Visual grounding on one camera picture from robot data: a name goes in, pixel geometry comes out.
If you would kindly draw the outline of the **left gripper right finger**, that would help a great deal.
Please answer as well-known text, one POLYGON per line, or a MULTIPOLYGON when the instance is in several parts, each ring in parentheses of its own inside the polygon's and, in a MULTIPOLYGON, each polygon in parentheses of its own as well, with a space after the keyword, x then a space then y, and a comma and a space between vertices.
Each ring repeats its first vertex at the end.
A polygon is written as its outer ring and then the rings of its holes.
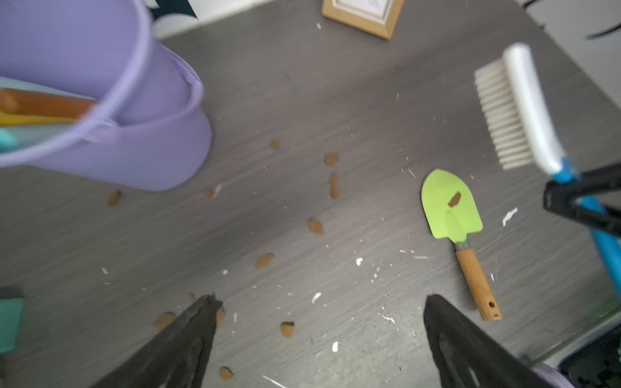
POLYGON ((550 386, 443 296, 427 297, 423 318, 441 386, 550 386))

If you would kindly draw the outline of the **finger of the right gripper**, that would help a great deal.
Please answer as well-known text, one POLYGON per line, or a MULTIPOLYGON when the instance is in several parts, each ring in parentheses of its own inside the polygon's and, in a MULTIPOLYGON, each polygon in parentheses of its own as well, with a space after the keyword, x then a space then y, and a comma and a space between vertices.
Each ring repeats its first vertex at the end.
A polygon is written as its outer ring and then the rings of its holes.
POLYGON ((543 208, 549 213, 575 221, 597 231, 620 237, 620 209, 600 205, 597 210, 585 205, 553 197, 550 193, 543 195, 543 208))
POLYGON ((620 190, 620 163, 609 164, 583 173, 569 162, 546 183, 544 199, 577 199, 620 190))

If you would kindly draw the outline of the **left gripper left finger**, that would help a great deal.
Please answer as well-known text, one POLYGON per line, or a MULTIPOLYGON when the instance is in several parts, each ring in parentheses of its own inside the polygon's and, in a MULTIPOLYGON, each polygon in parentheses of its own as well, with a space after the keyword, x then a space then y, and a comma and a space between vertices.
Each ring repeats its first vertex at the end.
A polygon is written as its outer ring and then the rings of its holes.
POLYGON ((94 387, 200 387, 223 303, 204 295, 94 387))

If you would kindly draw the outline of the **white blue cleaning brush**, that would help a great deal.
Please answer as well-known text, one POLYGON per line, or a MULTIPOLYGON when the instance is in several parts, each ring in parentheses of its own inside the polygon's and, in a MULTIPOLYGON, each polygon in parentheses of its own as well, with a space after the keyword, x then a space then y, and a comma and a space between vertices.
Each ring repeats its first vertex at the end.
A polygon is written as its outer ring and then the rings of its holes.
MULTIPOLYGON (((529 45, 512 44, 500 59, 478 69, 475 87, 503 169, 533 163, 550 181, 564 162, 574 168, 557 137, 529 45)), ((597 210, 603 205, 600 195, 565 200, 597 210)), ((614 287, 619 289, 620 237, 589 230, 614 287)))

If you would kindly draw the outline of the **light green small trowel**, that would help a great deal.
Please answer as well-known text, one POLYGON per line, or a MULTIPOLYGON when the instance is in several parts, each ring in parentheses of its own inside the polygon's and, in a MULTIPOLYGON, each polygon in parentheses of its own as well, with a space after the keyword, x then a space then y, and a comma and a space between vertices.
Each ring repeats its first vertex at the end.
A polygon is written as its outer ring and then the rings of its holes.
POLYGON ((483 230, 475 198, 455 174, 436 168, 425 177, 421 203, 435 239, 449 239, 473 301, 485 321, 499 321, 503 314, 468 237, 483 230))

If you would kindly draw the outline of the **yellow scoop trowel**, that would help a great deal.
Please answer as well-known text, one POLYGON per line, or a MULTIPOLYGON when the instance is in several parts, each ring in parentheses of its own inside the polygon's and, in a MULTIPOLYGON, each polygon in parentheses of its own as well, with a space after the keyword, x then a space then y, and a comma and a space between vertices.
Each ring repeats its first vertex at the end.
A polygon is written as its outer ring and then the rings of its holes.
POLYGON ((1 126, 72 124, 97 104, 86 98, 2 88, 1 126))

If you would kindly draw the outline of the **light blue pointed trowel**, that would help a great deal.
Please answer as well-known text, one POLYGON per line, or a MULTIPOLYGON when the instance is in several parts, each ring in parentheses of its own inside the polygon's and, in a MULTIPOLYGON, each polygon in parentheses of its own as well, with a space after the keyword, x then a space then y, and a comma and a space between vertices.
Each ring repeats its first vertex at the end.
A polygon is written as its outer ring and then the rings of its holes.
POLYGON ((20 147, 19 139, 8 129, 0 129, 0 151, 11 152, 20 147))

